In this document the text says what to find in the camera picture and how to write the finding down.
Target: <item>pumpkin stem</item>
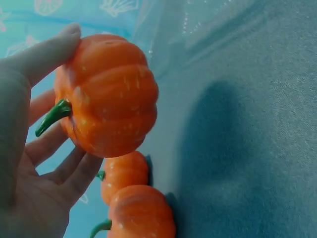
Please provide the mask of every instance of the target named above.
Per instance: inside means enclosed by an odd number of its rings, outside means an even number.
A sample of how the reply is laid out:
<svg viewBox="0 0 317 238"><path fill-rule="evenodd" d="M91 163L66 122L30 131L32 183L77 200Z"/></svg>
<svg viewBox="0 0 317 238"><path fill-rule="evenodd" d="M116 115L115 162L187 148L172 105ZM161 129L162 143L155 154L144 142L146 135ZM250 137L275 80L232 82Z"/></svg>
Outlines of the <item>pumpkin stem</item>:
<svg viewBox="0 0 317 238"><path fill-rule="evenodd" d="M101 181L105 179L106 173L105 171L99 171L98 174L96 175L97 178L100 178Z"/></svg>
<svg viewBox="0 0 317 238"><path fill-rule="evenodd" d="M90 238L94 238L100 231L110 231L112 226L112 220L106 220L96 225L90 233Z"/></svg>
<svg viewBox="0 0 317 238"><path fill-rule="evenodd" d="M42 135L52 124L58 120L68 117L72 114L71 104L61 99L44 117L39 127L35 130L35 135L39 137Z"/></svg>

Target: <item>plastic sheet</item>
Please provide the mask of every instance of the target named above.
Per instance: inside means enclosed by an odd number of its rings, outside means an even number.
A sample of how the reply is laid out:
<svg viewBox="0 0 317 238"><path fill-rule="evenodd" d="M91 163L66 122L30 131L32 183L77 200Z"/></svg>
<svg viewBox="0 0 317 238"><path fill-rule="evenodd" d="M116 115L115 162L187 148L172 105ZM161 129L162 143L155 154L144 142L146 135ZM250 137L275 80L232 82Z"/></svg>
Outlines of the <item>plastic sheet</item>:
<svg viewBox="0 0 317 238"><path fill-rule="evenodd" d="M78 22L82 36L111 33L131 40L142 0L0 0L0 55L6 57L58 33L66 24ZM53 86L54 73L32 89L32 97ZM27 141L35 138L37 123ZM73 149L70 140L45 163L40 174L52 171ZM70 213L65 238L87 238L91 229L107 217L96 179Z"/></svg>

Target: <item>finger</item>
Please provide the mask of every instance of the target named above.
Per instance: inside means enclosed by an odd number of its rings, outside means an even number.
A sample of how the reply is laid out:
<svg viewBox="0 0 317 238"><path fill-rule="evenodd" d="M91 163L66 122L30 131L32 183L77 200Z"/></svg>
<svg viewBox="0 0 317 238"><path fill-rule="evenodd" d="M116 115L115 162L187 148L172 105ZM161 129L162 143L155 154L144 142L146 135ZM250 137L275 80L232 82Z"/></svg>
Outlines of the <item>finger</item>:
<svg viewBox="0 0 317 238"><path fill-rule="evenodd" d="M54 90L48 90L31 101L29 126L33 125L38 119L47 113L55 103Z"/></svg>
<svg viewBox="0 0 317 238"><path fill-rule="evenodd" d="M33 87L73 56L80 35L80 26L72 23L55 37L7 57L1 64L19 71Z"/></svg>
<svg viewBox="0 0 317 238"><path fill-rule="evenodd" d="M67 135L64 133L60 123L57 122L41 137L28 143L25 146L25 153L36 167L52 156L66 140Z"/></svg>
<svg viewBox="0 0 317 238"><path fill-rule="evenodd" d="M85 193L98 173L102 162L101 158L86 154L74 173L61 185L61 193L69 201L70 206L73 206Z"/></svg>
<svg viewBox="0 0 317 238"><path fill-rule="evenodd" d="M42 175L41 177L51 180L58 185L63 184L76 170L85 154L86 152L80 148L74 148L53 172Z"/></svg>

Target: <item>orange pumpkin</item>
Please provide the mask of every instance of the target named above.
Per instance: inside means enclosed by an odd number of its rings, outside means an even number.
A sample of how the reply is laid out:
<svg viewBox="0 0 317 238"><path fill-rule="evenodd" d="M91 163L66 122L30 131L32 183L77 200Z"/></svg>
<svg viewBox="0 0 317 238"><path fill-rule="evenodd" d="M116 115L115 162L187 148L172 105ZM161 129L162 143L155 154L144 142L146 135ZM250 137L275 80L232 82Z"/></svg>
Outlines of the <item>orange pumpkin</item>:
<svg viewBox="0 0 317 238"><path fill-rule="evenodd" d="M36 130L60 123L74 144L98 157L137 149L157 118L158 86L143 52L116 35L81 39L56 69L56 105Z"/></svg>
<svg viewBox="0 0 317 238"><path fill-rule="evenodd" d="M138 151L114 158L107 158L104 170L97 174L102 180L101 196L109 205L112 197L122 188L148 184L149 167L146 158Z"/></svg>
<svg viewBox="0 0 317 238"><path fill-rule="evenodd" d="M173 213L164 195L147 185L133 185L118 191L109 207L109 219L97 225L109 231L108 238L175 238Z"/></svg>

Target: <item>human hand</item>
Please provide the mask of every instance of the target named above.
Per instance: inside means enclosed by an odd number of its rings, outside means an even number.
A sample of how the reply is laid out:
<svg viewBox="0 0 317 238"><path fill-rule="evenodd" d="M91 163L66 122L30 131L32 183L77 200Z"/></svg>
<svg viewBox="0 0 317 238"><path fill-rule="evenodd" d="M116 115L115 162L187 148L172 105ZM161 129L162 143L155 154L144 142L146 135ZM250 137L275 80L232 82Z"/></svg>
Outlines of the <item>human hand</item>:
<svg viewBox="0 0 317 238"><path fill-rule="evenodd" d="M31 88L73 56L77 24L11 57L0 59L0 238L61 238L69 210L102 159L75 148L53 172L36 167L67 139L59 123L25 144L29 126L54 105L50 90L30 101Z"/></svg>

